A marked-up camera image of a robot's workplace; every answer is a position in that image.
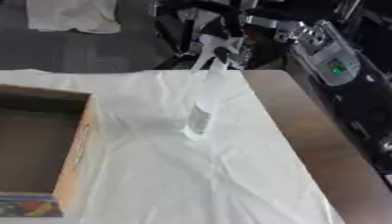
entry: machine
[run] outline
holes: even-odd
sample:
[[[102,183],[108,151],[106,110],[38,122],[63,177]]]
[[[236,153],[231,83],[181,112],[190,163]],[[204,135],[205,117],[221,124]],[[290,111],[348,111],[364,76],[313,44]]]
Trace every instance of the machine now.
[[[321,1],[320,10],[306,4],[309,1],[299,1],[302,4],[297,6],[280,2],[153,1],[153,16],[170,15],[184,25],[177,44],[157,21],[157,30],[175,52],[158,69],[194,62],[201,54],[202,35],[239,39],[239,52],[216,53],[235,69],[256,68],[277,58],[285,62],[291,55],[310,74],[323,103],[392,190],[387,180],[392,174],[392,89],[386,75],[352,42],[361,20],[355,15],[363,2]],[[219,16],[195,29],[198,11]]]

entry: colorful label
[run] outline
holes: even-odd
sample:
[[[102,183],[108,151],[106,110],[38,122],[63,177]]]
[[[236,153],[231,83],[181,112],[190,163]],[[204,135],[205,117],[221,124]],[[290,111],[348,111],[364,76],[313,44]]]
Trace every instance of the colorful label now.
[[[61,217],[55,201],[38,199],[3,199],[0,197],[0,217]]]

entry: green light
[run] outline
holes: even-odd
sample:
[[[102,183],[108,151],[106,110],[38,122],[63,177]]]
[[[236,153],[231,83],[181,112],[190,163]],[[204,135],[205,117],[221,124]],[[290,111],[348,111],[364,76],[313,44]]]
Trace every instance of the green light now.
[[[340,68],[337,68],[337,67],[335,67],[333,70],[332,70],[332,72],[334,73],[334,74],[341,74],[341,72],[343,72]]]

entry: black cable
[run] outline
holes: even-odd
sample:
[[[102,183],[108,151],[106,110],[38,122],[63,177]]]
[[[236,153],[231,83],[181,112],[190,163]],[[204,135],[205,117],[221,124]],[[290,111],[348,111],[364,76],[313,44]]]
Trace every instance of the black cable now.
[[[240,26],[240,9],[225,5],[223,3],[216,2],[202,2],[202,1],[192,1],[190,3],[178,3],[178,4],[167,4],[162,6],[158,15],[163,16],[177,11],[182,11],[186,9],[196,8],[203,11],[211,11],[213,13],[222,15],[225,21],[225,26],[227,31],[230,33],[231,37],[242,37],[242,29]]]
[[[192,42],[193,27],[194,19],[186,19],[184,22],[184,30],[181,38],[181,46],[179,48],[183,53],[186,53],[189,50],[190,44]]]

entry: white cloth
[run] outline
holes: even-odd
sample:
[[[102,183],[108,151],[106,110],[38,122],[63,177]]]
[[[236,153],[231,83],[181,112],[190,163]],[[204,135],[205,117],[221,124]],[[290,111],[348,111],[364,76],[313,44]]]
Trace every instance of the white cloth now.
[[[114,33],[116,0],[27,0],[30,29]]]
[[[0,83],[93,93],[96,117],[72,215],[0,222],[342,224],[240,72],[227,71],[206,138],[180,133],[204,75],[0,72]]]

